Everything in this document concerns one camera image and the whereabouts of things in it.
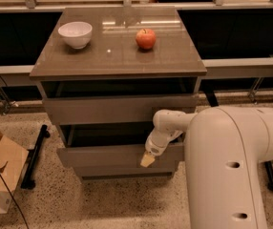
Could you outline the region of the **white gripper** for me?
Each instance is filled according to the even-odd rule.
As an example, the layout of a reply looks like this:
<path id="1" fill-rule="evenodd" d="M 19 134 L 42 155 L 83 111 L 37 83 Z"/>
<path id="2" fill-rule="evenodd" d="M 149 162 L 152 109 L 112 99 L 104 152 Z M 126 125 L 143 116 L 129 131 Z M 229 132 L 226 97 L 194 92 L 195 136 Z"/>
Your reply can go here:
<path id="1" fill-rule="evenodd" d="M 142 167 L 149 167 L 155 162 L 155 156 L 161 156 L 166 150 L 169 143 L 182 134 L 182 131 L 162 132 L 158 129 L 154 129 L 145 142 L 145 150 L 140 165 Z"/>

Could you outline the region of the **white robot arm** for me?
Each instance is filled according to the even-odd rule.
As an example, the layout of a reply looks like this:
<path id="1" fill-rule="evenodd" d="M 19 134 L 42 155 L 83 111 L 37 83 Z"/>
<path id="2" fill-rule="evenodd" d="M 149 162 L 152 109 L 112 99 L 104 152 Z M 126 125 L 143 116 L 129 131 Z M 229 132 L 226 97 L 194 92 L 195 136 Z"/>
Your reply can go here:
<path id="1" fill-rule="evenodd" d="M 143 167 L 185 135 L 191 229 L 267 229 L 258 165 L 273 160 L 273 108 L 160 110 L 153 124 Z"/>

